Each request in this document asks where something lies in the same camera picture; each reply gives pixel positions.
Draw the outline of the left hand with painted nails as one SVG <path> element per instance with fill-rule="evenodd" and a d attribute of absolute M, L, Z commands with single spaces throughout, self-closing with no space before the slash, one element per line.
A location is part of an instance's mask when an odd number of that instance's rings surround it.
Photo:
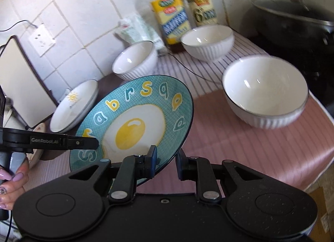
<path fill-rule="evenodd" d="M 12 210 L 15 201 L 25 192 L 24 186 L 29 181 L 29 161 L 27 158 L 20 165 L 15 175 L 10 175 L 1 167 L 1 209 Z"/>

